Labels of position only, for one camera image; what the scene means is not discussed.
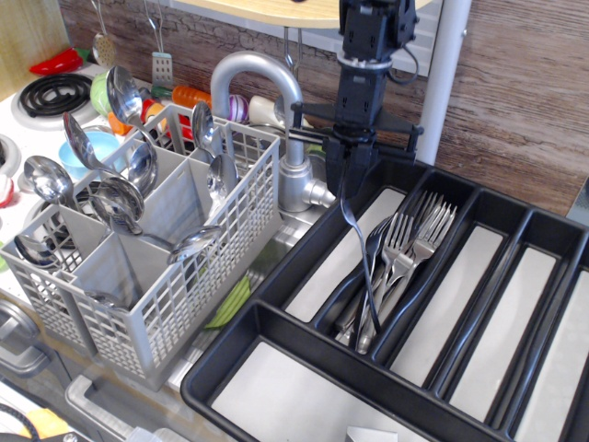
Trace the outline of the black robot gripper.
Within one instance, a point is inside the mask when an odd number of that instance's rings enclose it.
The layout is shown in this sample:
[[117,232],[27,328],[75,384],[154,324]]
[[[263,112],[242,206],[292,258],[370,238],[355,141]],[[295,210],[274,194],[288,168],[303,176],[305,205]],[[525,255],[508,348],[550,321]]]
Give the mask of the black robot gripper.
[[298,100],[290,109],[297,128],[305,116],[334,123],[333,136],[322,144],[327,185],[330,192],[340,193],[345,174],[345,195],[352,198],[376,165],[378,154],[415,159],[423,128],[390,114],[383,102],[387,82],[401,82],[391,73],[393,55],[409,49],[419,19],[414,1],[341,1],[339,13],[341,73],[335,102]]

